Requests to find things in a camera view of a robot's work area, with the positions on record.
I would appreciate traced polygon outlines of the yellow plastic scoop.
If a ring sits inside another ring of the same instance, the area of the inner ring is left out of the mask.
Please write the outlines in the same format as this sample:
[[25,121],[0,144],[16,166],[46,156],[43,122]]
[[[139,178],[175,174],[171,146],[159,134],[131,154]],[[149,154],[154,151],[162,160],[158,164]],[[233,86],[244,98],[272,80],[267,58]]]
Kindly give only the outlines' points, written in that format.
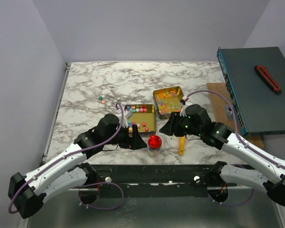
[[183,155],[184,154],[184,151],[185,151],[185,141],[186,141],[185,136],[180,138],[179,155]]

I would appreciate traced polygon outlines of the red jar lid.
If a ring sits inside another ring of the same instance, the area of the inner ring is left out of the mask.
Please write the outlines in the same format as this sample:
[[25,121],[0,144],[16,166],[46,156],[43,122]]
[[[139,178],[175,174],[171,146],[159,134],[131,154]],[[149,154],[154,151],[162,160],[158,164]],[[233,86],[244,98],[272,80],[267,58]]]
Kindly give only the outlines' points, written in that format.
[[152,149],[158,149],[162,146],[162,139],[157,135],[152,135],[148,139],[148,145]]

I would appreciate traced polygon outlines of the clear glass jar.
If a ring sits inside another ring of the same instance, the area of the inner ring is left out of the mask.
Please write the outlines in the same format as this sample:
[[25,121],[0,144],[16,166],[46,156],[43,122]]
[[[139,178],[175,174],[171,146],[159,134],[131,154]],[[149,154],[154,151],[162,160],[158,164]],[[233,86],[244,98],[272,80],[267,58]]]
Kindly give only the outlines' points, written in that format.
[[148,145],[147,153],[150,157],[157,157],[157,156],[161,155],[162,147],[152,148],[151,146]]

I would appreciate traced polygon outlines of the tin of paper stars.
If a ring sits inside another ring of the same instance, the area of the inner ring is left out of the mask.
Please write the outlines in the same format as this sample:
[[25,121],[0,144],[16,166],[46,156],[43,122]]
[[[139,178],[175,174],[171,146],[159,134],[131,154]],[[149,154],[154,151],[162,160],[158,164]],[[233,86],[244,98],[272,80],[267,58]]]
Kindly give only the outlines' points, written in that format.
[[137,125],[141,136],[149,137],[156,134],[156,113],[153,104],[126,104],[124,109],[133,113],[128,124],[130,127]]

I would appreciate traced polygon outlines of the tin of gummy candies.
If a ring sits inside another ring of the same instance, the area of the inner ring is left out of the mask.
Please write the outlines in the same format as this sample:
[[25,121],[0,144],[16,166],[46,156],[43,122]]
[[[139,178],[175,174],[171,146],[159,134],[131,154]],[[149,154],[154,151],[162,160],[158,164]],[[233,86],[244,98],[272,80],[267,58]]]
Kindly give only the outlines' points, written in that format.
[[153,101],[159,119],[169,119],[172,112],[180,112],[180,100],[184,94],[180,86],[161,88],[152,93]]

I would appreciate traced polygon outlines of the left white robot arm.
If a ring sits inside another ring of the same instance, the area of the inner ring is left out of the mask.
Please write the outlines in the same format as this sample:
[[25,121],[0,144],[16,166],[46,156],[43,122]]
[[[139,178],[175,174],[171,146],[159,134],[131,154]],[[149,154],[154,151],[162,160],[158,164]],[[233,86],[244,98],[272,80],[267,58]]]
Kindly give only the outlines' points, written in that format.
[[96,170],[86,160],[101,152],[105,145],[115,144],[131,150],[147,147],[137,125],[132,128],[127,126],[125,116],[106,114],[97,126],[79,134],[51,161],[25,175],[14,174],[9,182],[9,213],[19,213],[27,219],[52,197],[74,187],[90,188],[98,183]]

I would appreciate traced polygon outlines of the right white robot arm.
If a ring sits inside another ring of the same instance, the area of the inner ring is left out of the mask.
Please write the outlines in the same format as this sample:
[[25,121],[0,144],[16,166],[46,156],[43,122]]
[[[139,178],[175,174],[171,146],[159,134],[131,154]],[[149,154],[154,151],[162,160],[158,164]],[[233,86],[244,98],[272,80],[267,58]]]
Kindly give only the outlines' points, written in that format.
[[211,121],[200,105],[186,105],[181,112],[171,113],[160,133],[176,137],[195,135],[206,145],[238,157],[252,169],[221,162],[221,167],[209,174],[210,183],[214,186],[224,182],[244,185],[265,192],[272,201],[285,207],[285,160],[249,143],[225,124]]

